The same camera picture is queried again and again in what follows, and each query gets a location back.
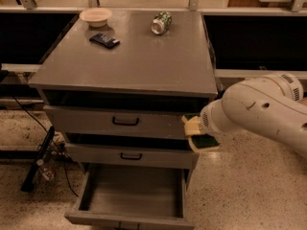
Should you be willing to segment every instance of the small bowl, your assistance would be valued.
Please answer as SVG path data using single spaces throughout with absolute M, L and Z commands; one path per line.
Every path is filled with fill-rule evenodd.
M 112 16 L 112 11 L 105 8 L 91 8 L 82 11 L 79 18 L 86 21 L 91 27 L 103 27 Z

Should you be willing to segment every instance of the speckled floor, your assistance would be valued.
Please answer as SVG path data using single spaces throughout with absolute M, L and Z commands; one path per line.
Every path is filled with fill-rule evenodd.
M 32 113 L 49 127 L 43 112 Z M 35 150 L 45 136 L 21 110 L 0 111 L 0 124 L 1 150 Z M 201 155 L 186 193 L 186 218 L 195 230 L 307 229 L 307 159 L 246 131 L 218 140 L 218 151 Z M 37 174 L 35 189 L 21 192 L 31 163 L 0 159 L 0 229 L 99 229 L 72 225 L 64 217 L 76 197 L 59 161 L 52 163 L 55 181 Z M 67 171 L 78 192 L 82 171 L 75 163 L 68 163 Z

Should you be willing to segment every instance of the black panel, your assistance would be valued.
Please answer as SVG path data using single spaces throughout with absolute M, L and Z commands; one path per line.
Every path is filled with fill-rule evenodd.
M 189 150 L 187 140 L 65 133 L 71 143 L 142 149 Z
M 1 84 L 0 83 L 0 97 L 1 98 L 31 98 L 39 99 L 39 94 L 36 89 L 31 88 L 27 84 Z
M 104 93 L 91 91 L 43 90 L 50 105 L 126 110 L 195 113 L 207 105 L 207 98 Z
M 307 70 L 307 17 L 205 15 L 218 69 Z
M 75 13 L 0 13 L 0 62 L 41 63 L 75 16 Z

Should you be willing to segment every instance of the open drawer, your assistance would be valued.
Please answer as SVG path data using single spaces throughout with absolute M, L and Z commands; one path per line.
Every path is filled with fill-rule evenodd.
M 84 107 L 44 107 L 58 131 L 185 139 L 182 113 Z
M 74 224 L 129 230 L 187 230 L 181 169 L 92 164 L 75 208 Z

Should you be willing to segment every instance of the crushed can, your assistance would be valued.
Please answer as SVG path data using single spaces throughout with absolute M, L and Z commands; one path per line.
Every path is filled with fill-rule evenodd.
M 152 31 L 156 35 L 163 35 L 172 23 L 172 14 L 168 11 L 161 11 L 153 20 Z

